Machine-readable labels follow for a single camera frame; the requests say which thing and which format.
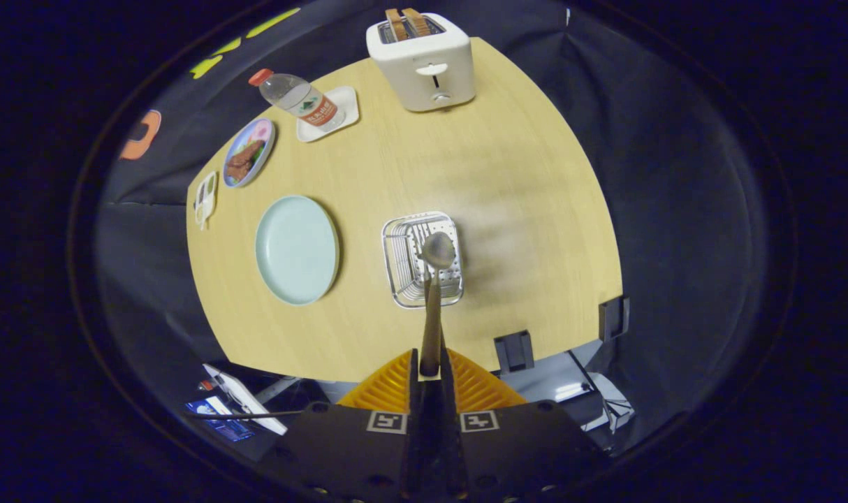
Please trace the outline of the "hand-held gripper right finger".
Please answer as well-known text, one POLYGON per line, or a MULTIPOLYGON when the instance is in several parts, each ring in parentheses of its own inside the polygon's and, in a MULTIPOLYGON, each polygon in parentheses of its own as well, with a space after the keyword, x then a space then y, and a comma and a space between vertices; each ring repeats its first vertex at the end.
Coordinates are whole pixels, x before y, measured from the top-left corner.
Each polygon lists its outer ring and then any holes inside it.
POLYGON ((606 453, 555 401, 528 402, 442 350, 448 493, 463 502, 548 502, 590 484, 606 453))

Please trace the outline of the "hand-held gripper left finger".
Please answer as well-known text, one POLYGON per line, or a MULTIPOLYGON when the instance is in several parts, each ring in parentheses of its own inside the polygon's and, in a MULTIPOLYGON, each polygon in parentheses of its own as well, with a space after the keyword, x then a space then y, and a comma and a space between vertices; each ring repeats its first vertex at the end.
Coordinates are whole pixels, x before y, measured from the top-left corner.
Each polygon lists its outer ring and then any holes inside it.
POLYGON ((420 487, 418 352, 400 353, 335 403, 312 403, 277 444, 277 465, 322 501, 404 502, 420 487))

